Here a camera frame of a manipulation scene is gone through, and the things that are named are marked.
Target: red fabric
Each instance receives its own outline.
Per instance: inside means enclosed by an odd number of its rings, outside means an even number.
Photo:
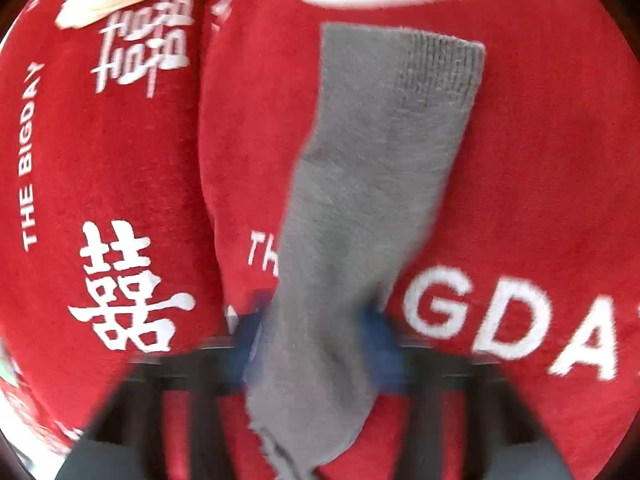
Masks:
[[[129,10],[160,1],[149,0]],[[104,89],[97,92],[99,73],[92,70],[100,65],[107,36],[100,31],[108,20],[81,30],[58,30],[54,19],[62,2],[38,0],[28,6],[31,10],[23,11],[0,56],[0,150],[4,157],[0,170],[0,323],[7,347],[47,416],[71,430],[84,427],[126,363],[140,352],[131,340],[125,351],[108,349],[92,330],[92,324],[104,319],[82,322],[71,314],[70,306],[97,306],[85,279],[109,277],[118,284],[118,276],[149,271],[161,282],[147,304],[170,300],[188,306],[190,297],[194,301],[191,310],[171,307],[148,315],[149,322],[167,319],[174,324],[175,334],[168,343],[171,351],[194,348],[223,330],[224,320],[197,163],[205,0],[192,0],[193,24],[162,28],[162,38],[171,31],[184,32],[189,63],[175,70],[157,70],[151,98],[147,97],[149,74],[131,84],[119,84],[107,72]],[[186,7],[177,12],[188,15]],[[153,10],[151,19],[159,14]],[[149,60],[152,47],[145,42],[154,34],[127,40],[116,33],[108,52],[110,60],[122,47],[126,62],[127,49],[136,44],[144,45],[143,59]],[[175,43],[171,52],[177,49]],[[31,63],[44,67],[30,76]],[[28,119],[32,112],[30,120],[20,124],[21,114]],[[30,138],[22,145],[20,132],[27,122]],[[28,135],[24,130],[23,139]],[[19,160],[27,153],[31,153],[31,171],[25,166],[20,175]],[[24,207],[33,206],[25,216],[21,216],[18,193]],[[114,264],[127,258],[117,246],[105,246],[108,270],[89,274],[83,266],[91,266],[91,258],[81,256],[82,248],[88,246],[83,226],[93,222],[102,242],[111,244],[117,240],[112,221],[128,222],[136,238],[148,237],[148,247],[138,251],[140,258],[149,258],[148,264],[118,270]],[[36,241],[31,238],[25,247],[23,231]],[[137,286],[143,285],[130,284],[132,294]],[[98,294],[104,292],[98,288]],[[116,300],[110,306],[134,304],[120,286],[113,293]],[[183,295],[172,300],[175,294]],[[131,314],[118,314],[116,319],[124,327],[132,323]],[[152,344],[156,336],[149,333],[142,340]]]
[[[591,480],[640,406],[637,61],[597,0],[332,6],[234,0],[209,47],[200,163],[225,303],[245,312],[252,291],[276,285],[268,243],[273,235],[277,250],[289,177],[316,112],[321,23],[481,41],[484,81],[436,231],[400,277],[388,311],[404,319],[408,287],[423,271],[458,269],[471,290],[460,298],[449,286],[430,286],[418,313],[439,325],[447,316],[430,311],[434,298],[466,303],[462,329],[431,343],[471,354],[501,279],[500,286],[517,278],[542,290],[551,303],[548,330],[529,354],[504,359],[504,370],[575,478]],[[600,296],[614,305],[613,377],[581,362],[564,376],[551,373]],[[518,341],[530,324],[530,310],[511,300],[495,339]],[[332,480],[389,478],[401,413],[400,402],[380,399],[353,448],[322,472]],[[449,453],[455,462],[460,446]]]

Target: gray sock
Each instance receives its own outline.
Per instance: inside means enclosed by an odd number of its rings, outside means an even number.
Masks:
[[[285,480],[312,478],[345,451],[373,406],[358,313],[430,233],[483,60],[481,44],[417,30],[322,30],[316,126],[247,397]]]

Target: sock cuff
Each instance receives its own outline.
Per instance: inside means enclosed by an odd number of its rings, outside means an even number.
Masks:
[[[484,45],[421,30],[405,33],[410,49],[399,85],[420,98],[458,95],[470,107],[482,80]]]

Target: sock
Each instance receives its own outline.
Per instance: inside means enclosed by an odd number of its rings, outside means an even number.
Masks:
[[[293,176],[247,397],[283,480],[313,478],[373,406],[358,317],[430,233],[483,60],[481,44],[418,30],[322,30],[316,124]]]

